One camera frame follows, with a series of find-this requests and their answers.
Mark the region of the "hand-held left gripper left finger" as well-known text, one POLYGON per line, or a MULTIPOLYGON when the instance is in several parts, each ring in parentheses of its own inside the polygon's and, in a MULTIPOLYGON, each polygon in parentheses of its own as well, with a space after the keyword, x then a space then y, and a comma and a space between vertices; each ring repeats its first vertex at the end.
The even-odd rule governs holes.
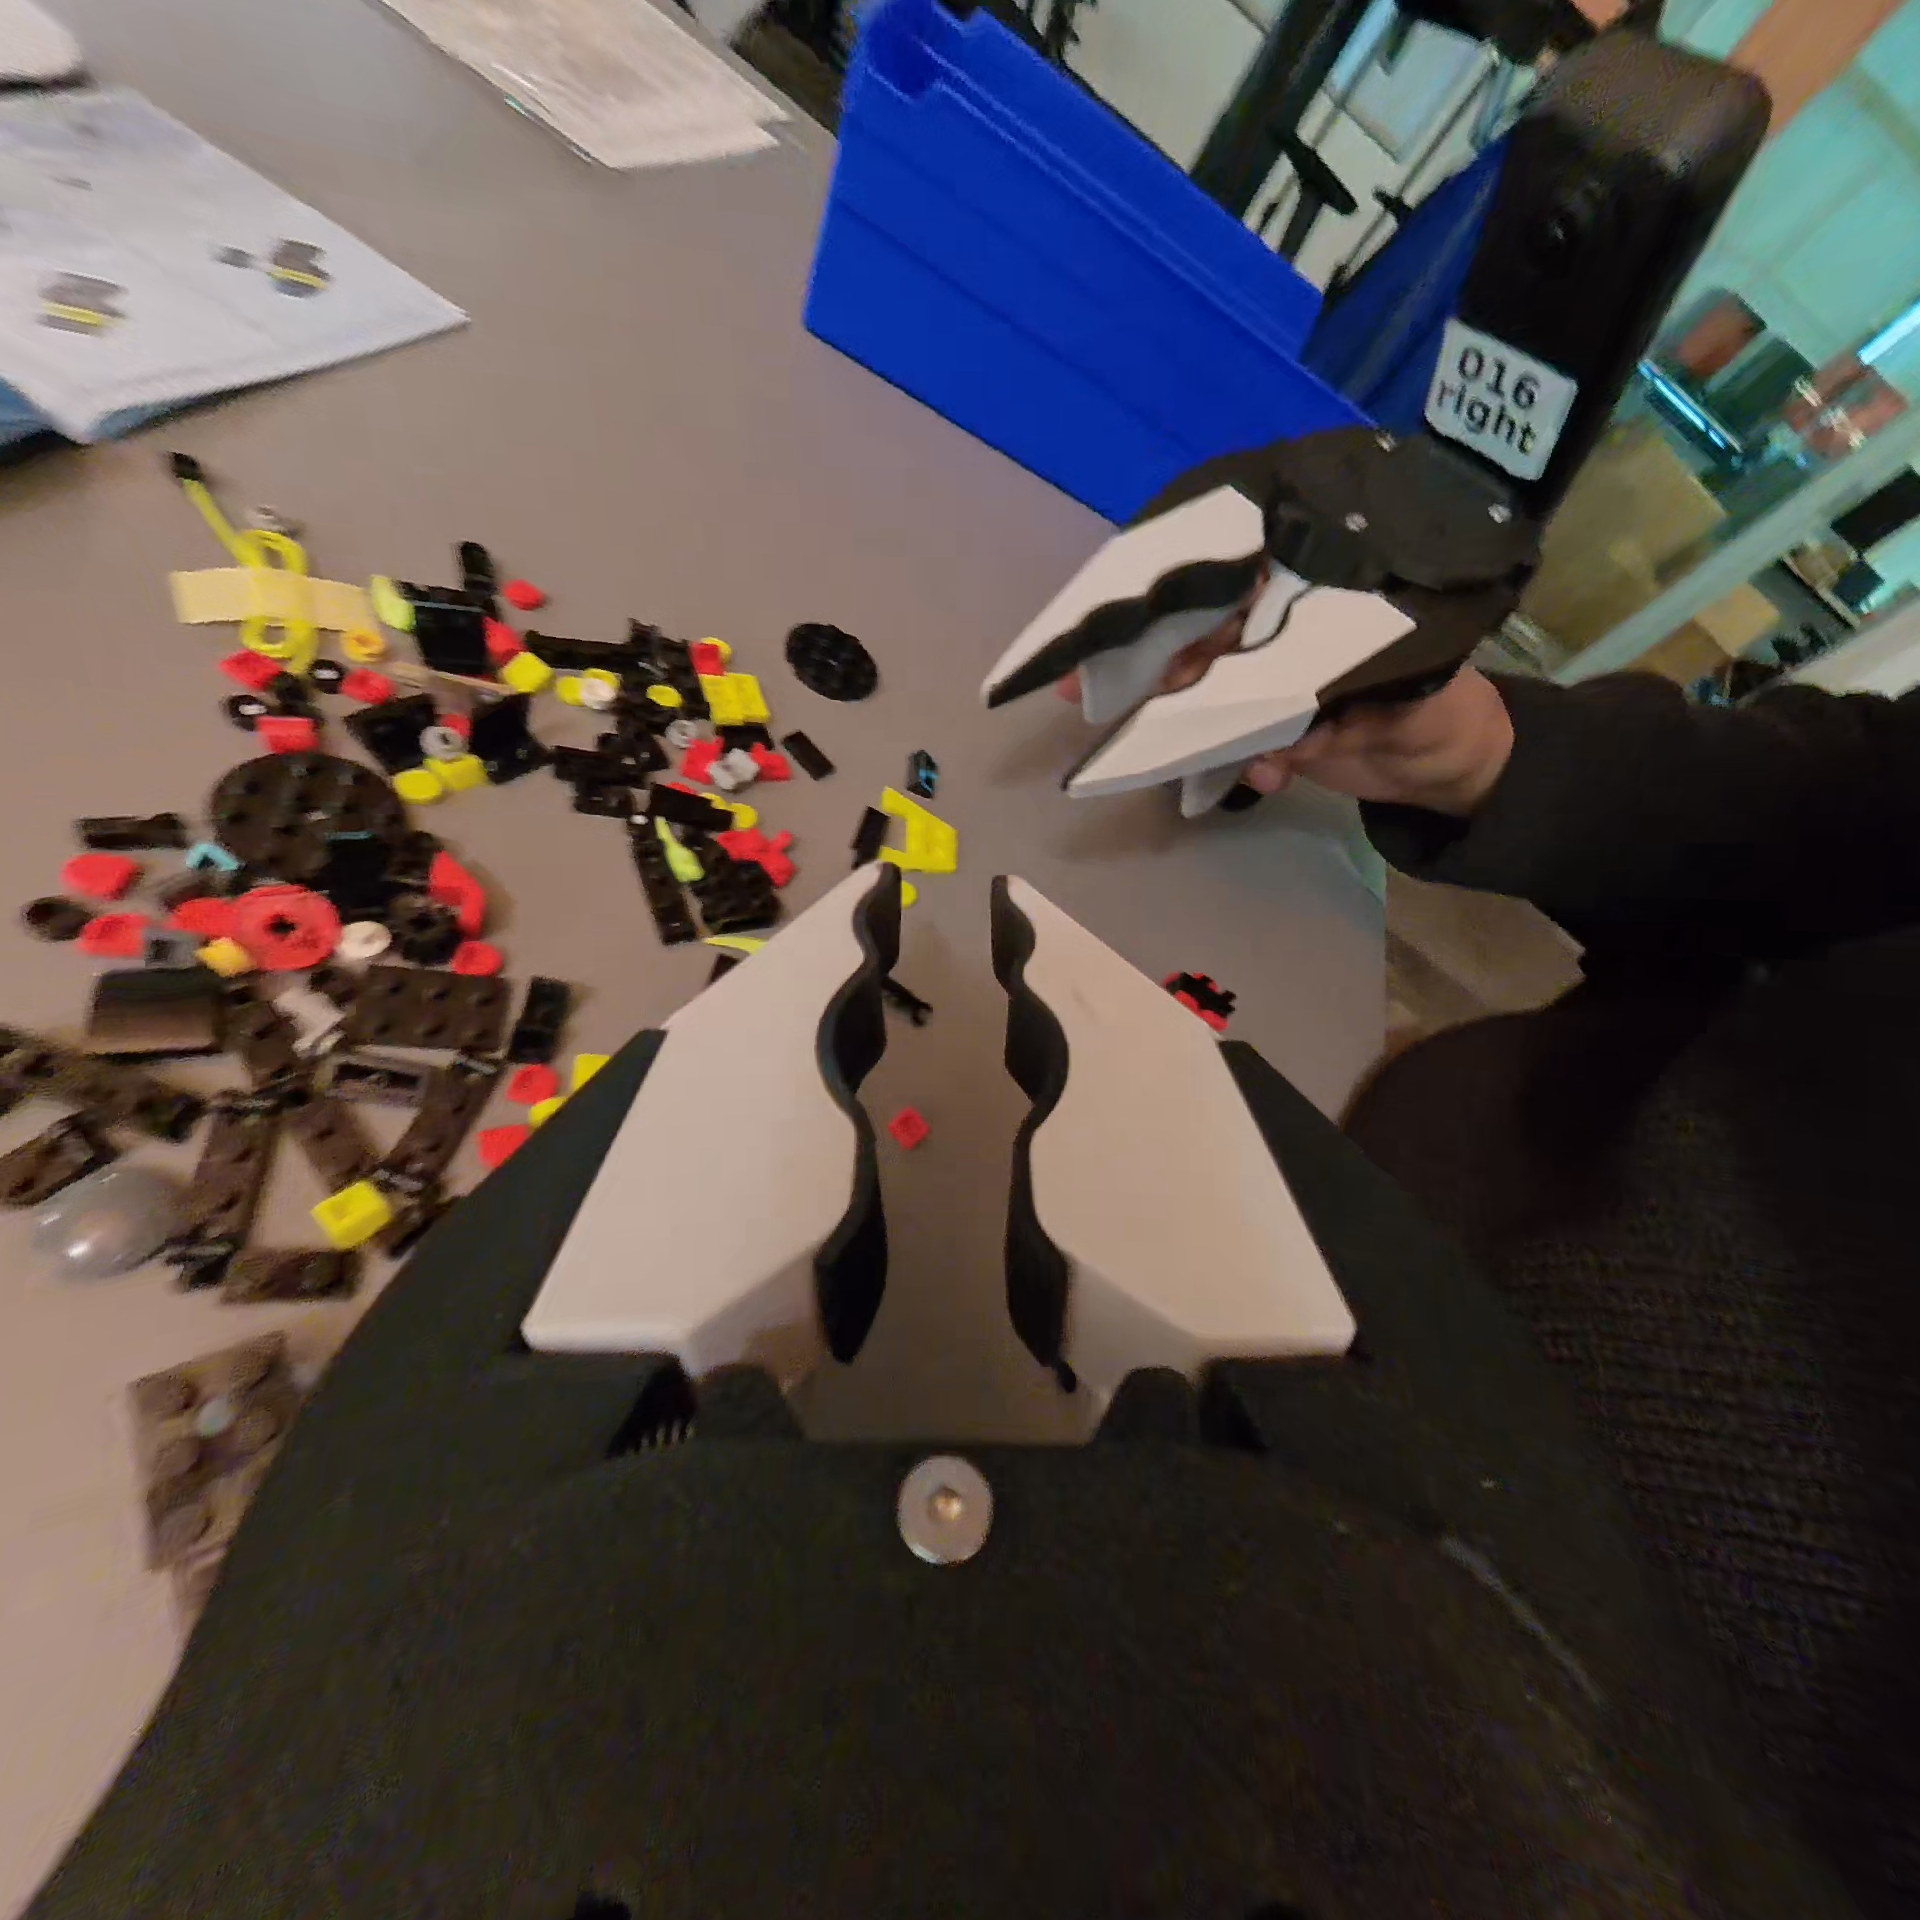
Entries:
POLYGON ((747 1361, 865 1346, 890 1242, 860 1085, 887 1044, 904 882, 854 870, 673 1014, 519 1333, 538 1353, 747 1361))

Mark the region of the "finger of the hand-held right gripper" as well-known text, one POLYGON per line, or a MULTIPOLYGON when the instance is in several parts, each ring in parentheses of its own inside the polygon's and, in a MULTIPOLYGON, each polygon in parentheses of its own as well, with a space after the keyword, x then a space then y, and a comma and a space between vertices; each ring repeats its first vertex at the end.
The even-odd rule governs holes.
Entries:
POLYGON ((1234 486, 1118 529, 1023 624, 980 686, 990 708, 1073 678, 1086 713, 1130 713, 1174 657, 1259 588, 1264 510, 1234 486))
POLYGON ((1297 744, 1323 693, 1418 630, 1377 591, 1314 585, 1281 601, 1270 588, 1234 646, 1183 687, 1150 693, 1063 781, 1071 800, 1108 800, 1154 783, 1179 789, 1198 818, 1246 780, 1259 757, 1297 744))

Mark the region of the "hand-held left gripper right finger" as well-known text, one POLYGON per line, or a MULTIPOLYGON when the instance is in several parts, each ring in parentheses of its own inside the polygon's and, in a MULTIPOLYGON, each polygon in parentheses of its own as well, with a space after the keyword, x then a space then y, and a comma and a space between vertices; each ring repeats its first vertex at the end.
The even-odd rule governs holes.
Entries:
POLYGON ((1331 1360, 1358 1326, 1203 1017, 1032 882, 993 882, 1004 1062, 1030 1111, 1004 1233, 1015 1333, 1108 1402, 1142 1370, 1331 1360))

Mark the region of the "pile of lego pieces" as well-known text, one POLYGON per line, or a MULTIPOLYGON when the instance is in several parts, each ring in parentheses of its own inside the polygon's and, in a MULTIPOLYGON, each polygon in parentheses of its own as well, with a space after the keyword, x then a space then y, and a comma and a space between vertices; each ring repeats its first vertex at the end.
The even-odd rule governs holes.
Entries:
POLYGON ((348 1302, 466 1158, 498 1168, 607 1062, 570 1044, 572 978, 514 976, 516 910, 426 810, 529 781, 610 823, 662 946, 719 980, 782 920, 807 848, 778 791, 807 776, 719 634, 513 624, 546 596, 481 541, 456 583, 327 576, 295 524, 166 464, 224 558, 167 596, 222 641, 242 753, 202 804, 75 813, 49 885, 6 898, 87 964, 67 1031, 6 1022, 6 1216, 81 1281, 348 1302))

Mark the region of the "person's right forearm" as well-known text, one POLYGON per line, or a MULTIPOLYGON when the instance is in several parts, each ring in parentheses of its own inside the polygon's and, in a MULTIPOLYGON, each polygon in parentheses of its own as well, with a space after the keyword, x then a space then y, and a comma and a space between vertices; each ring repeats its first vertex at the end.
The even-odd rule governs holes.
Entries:
POLYGON ((1363 802, 1416 880, 1510 896, 1599 969, 1707 973, 1915 933, 1918 695, 1495 678, 1515 741, 1465 818, 1363 802))

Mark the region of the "dark round lego plate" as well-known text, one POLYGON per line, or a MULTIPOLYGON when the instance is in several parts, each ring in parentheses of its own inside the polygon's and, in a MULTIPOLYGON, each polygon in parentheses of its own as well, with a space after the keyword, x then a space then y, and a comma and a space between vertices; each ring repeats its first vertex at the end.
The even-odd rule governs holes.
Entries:
POLYGON ((830 622, 793 626, 785 638, 785 660, 798 684, 835 704, 865 704, 880 686, 867 641, 830 622))

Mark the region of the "lego instruction booklet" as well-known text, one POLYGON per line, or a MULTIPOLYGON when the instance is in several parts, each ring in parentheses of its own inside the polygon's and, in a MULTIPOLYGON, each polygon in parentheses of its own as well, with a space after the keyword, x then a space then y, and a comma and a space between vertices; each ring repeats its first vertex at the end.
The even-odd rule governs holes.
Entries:
POLYGON ((466 313, 127 86, 9 89, 3 444, 116 441, 466 313))

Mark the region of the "person's right hand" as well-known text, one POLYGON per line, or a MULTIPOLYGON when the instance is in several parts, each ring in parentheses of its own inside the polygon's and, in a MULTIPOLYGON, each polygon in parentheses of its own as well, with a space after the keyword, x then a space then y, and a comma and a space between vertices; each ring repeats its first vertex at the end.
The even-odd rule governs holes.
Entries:
POLYGON ((1408 704, 1358 704, 1286 750, 1257 757, 1242 780, 1259 796, 1307 781, 1375 806, 1467 818, 1492 791, 1515 744, 1500 686, 1460 666, 1408 704))

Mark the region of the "blue storage bin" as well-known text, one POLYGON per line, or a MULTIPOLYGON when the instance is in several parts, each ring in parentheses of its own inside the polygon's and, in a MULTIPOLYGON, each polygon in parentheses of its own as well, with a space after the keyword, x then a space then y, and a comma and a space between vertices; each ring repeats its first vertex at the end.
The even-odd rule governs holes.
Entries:
POLYGON ((986 13, 855 37, 806 326, 1111 520, 1318 430, 1414 430, 1504 140, 1323 308, 1286 255, 986 13))

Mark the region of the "printed paper sheet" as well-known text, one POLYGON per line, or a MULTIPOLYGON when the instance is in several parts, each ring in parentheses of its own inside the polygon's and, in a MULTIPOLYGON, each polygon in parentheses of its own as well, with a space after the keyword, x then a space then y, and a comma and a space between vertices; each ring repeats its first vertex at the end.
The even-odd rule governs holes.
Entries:
POLYGON ((680 7, 388 1, 387 10, 586 159, 643 174, 778 145, 779 101, 680 7))

